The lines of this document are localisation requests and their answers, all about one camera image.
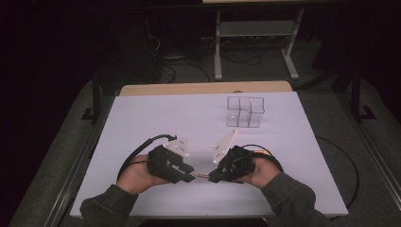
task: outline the table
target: table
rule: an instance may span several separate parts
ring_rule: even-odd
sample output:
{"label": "table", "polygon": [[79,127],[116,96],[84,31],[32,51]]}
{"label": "table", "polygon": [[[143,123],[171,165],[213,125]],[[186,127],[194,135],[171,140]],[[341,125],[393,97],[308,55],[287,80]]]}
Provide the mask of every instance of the table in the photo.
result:
{"label": "table", "polygon": [[[238,90],[246,93],[233,94]],[[328,216],[347,214],[297,94],[291,92],[287,82],[275,81],[124,87],[121,96],[115,99],[70,215],[80,216],[81,202],[115,183],[118,169],[128,155],[157,134],[187,138],[190,156],[185,162],[197,173],[207,174],[216,168],[211,146],[233,129],[225,126],[228,96],[265,99],[266,112],[261,127],[239,129],[236,145],[258,144],[270,148],[286,173],[315,191],[318,210]],[[153,143],[143,153],[158,145]],[[196,179],[191,183],[152,187],[139,197],[131,215],[141,218],[262,218],[273,213],[255,187]]]}

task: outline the gray carpet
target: gray carpet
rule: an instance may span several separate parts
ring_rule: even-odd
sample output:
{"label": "gray carpet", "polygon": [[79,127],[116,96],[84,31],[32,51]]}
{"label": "gray carpet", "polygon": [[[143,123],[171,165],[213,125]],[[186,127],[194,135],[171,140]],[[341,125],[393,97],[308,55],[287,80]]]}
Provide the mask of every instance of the gray carpet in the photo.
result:
{"label": "gray carpet", "polygon": [[[287,80],[292,86],[298,86],[315,77],[321,71],[310,69],[319,42],[298,41],[294,47],[292,58],[300,74],[300,79],[292,81],[289,78],[284,61],[279,53],[280,44],[271,46],[261,54],[261,62],[256,65],[233,63],[222,61],[223,81],[246,80]],[[246,58],[242,52],[230,52],[240,58]],[[170,64],[195,64],[209,75],[213,81],[213,58],[206,55],[201,61],[183,60]],[[191,65],[171,65],[176,70],[176,82],[206,82],[203,71]],[[354,120],[349,117],[349,112],[343,100],[347,100],[349,93],[342,96],[333,94],[327,89],[335,77],[327,79],[315,86],[311,91],[299,92],[305,112],[313,131],[327,141],[318,139],[324,158],[333,174],[336,184],[344,201],[352,199],[356,188],[356,173],[348,158],[336,147],[340,147],[356,163],[360,176],[359,191],[354,204],[349,208],[349,215],[333,220],[338,226],[399,226],[401,212],[392,199],[388,188],[383,183],[377,171],[374,159],[360,138],[358,128]],[[82,151],[85,140],[93,134],[95,127],[90,121],[81,120],[86,108],[91,107],[91,84],[88,84],[77,97],[74,106],[67,115],[64,124],[59,131],[48,155],[46,156],[37,177],[26,193],[11,226],[44,226],[53,204],[58,200],[59,192],[65,180],[68,178],[71,167],[78,153]],[[103,109],[113,101],[103,97]],[[383,106],[374,87],[366,81],[362,81],[361,104],[368,105],[375,113],[376,120],[364,120],[362,127],[371,135],[380,150],[386,164],[392,170],[396,179],[401,179],[401,127],[391,113]],[[83,173],[77,176],[77,180],[83,177]],[[68,214],[71,204],[66,204],[62,211]],[[130,221],[131,226],[136,226],[141,220]],[[275,218],[268,218],[268,224],[274,226]],[[81,219],[71,218],[65,215],[60,226],[81,226]]]}

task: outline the transparent box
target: transparent box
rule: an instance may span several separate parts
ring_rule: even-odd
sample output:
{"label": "transparent box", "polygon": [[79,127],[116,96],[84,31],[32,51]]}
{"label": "transparent box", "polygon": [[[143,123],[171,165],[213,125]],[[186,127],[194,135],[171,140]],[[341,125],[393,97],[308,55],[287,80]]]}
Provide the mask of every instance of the transparent box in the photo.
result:
{"label": "transparent box", "polygon": [[228,127],[259,128],[265,113],[263,97],[229,96],[227,98]]}

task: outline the sleeve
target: sleeve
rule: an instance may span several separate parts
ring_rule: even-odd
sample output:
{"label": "sleeve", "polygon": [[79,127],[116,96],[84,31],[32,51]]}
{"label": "sleeve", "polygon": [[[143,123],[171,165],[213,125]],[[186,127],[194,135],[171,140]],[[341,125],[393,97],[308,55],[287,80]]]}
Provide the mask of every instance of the sleeve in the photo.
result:
{"label": "sleeve", "polygon": [[124,226],[137,199],[137,195],[111,185],[105,193],[82,202],[85,226]]}
{"label": "sleeve", "polygon": [[278,226],[334,226],[315,209],[316,195],[313,190],[285,173],[271,180],[262,188],[262,193],[278,216]]}

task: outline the white component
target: white component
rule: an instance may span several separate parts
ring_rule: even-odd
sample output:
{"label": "white component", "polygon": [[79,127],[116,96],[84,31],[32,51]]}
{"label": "white component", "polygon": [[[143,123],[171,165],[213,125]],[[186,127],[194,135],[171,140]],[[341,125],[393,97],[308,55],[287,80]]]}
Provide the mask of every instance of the white component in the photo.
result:
{"label": "white component", "polygon": [[188,139],[176,139],[163,144],[163,147],[185,158],[189,156],[187,141]]}
{"label": "white component", "polygon": [[221,138],[217,143],[212,145],[214,152],[213,163],[219,163],[221,159],[223,159],[227,155],[228,150],[232,147],[232,143],[237,132],[238,130],[231,131],[226,136]]}

